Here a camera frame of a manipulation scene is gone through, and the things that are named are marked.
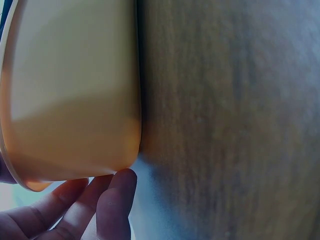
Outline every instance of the yellow plastic bowl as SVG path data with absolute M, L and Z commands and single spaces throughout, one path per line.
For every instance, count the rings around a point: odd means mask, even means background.
M 140 138 L 134 0 L 14 0 L 0 43 L 0 150 L 16 181 L 129 167 Z

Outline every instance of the skin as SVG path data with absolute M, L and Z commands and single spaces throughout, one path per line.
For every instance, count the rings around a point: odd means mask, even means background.
M 0 181 L 14 182 L 3 162 L 1 167 Z M 88 182 L 67 181 L 33 205 L 0 212 L 0 239 L 131 239 L 128 215 L 137 175 L 124 169 L 115 175 L 95 177 L 89 185 Z

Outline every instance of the hand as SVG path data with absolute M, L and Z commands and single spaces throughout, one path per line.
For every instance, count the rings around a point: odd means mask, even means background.
M 0 239 L 129 240 L 136 184 L 130 169 L 89 185 L 87 179 L 67 181 L 31 206 L 0 212 Z

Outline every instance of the finger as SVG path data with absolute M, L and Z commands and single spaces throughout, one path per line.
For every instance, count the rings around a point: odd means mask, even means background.
M 129 215 L 134 200 L 137 186 L 137 175 L 131 169 L 124 169 L 117 172 L 110 185 L 109 189 L 117 188 L 122 195 L 123 206 L 125 207 L 127 216 Z
M 113 175 L 95 177 L 78 200 L 65 213 L 57 226 L 39 240 L 78 240 L 96 212 L 100 195 L 108 189 Z
M 96 211 L 96 234 L 101 240 L 129 240 L 128 215 L 136 191 L 137 176 L 129 169 L 118 172 L 109 189 L 99 198 Z
M 88 185 L 88 179 L 67 181 L 31 206 L 1 212 L 11 218 L 27 238 L 49 229 L 77 200 Z
M 7 183 L 7 184 L 16 184 L 16 180 L 12 177 L 1 155 L 0 155 L 0 182 Z

